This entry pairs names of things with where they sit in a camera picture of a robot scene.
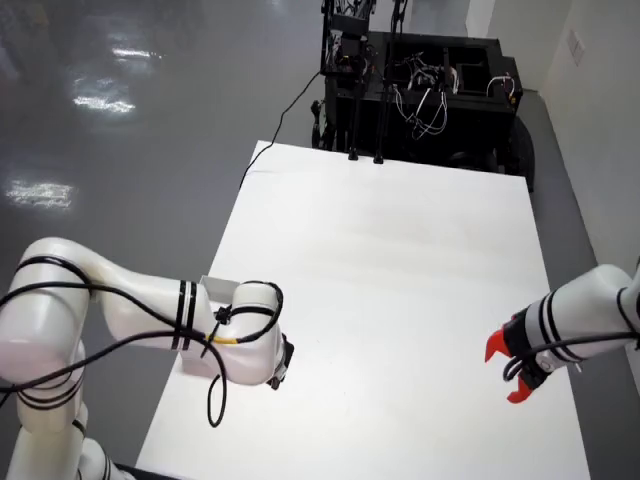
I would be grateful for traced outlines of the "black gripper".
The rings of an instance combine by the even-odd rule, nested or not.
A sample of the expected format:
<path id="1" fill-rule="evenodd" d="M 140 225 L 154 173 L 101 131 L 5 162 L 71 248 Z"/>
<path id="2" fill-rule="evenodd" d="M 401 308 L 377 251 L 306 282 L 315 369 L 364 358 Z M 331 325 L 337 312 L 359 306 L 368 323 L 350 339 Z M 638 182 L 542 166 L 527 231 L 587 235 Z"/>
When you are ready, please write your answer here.
<path id="1" fill-rule="evenodd" d="M 527 311 L 525 308 L 514 314 L 511 320 L 493 332 L 486 342 L 485 362 L 489 362 L 496 353 L 505 357 L 510 355 L 511 360 L 503 370 L 503 379 L 517 379 L 517 389 L 507 396 L 511 404 L 520 404 L 527 400 L 549 376 L 537 364 L 535 354 L 531 352 L 532 345 L 526 332 Z"/>
<path id="2" fill-rule="evenodd" d="M 285 334 L 281 335 L 281 343 L 278 350 L 278 363 L 274 370 L 274 374 L 268 381 L 268 385 L 272 390 L 278 390 L 286 378 L 295 346 L 287 339 Z"/>

